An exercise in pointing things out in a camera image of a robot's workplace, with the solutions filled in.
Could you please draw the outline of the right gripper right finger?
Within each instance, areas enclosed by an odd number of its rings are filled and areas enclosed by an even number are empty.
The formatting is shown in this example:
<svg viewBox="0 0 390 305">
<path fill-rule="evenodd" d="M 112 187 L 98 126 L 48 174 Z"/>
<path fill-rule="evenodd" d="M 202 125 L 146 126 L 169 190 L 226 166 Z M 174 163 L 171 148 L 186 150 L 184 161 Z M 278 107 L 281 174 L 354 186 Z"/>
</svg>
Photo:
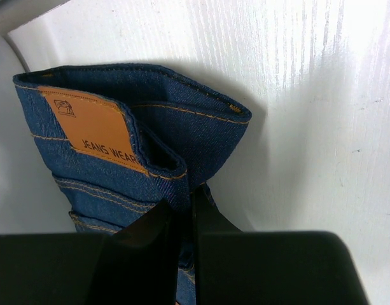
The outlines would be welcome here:
<svg viewBox="0 0 390 305">
<path fill-rule="evenodd" d="M 198 304 L 367 304 L 345 243 L 326 231 L 243 232 L 192 194 Z"/>
</svg>

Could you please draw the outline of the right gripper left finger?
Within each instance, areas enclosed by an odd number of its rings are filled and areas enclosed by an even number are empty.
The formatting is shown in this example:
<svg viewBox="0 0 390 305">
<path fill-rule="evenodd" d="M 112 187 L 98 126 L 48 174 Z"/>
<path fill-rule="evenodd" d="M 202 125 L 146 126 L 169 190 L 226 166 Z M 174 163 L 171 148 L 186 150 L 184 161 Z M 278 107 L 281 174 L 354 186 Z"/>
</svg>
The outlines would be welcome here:
<svg viewBox="0 0 390 305">
<path fill-rule="evenodd" d="M 0 304 L 174 304 L 178 255 L 165 201 L 112 235 L 0 235 Z"/>
</svg>

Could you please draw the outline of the dark blue denim trousers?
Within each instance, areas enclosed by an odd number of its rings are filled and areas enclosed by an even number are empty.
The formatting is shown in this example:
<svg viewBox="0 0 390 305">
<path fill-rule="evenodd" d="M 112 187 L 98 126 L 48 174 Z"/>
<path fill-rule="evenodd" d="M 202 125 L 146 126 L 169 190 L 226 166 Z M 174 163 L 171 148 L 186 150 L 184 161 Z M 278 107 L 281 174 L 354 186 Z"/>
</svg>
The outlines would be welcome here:
<svg viewBox="0 0 390 305">
<path fill-rule="evenodd" d="M 38 151 L 79 232 L 115 233 L 165 200 L 180 217 L 176 302 L 195 304 L 191 195 L 251 120 L 234 99 L 160 65 L 62 66 L 13 77 Z"/>
</svg>

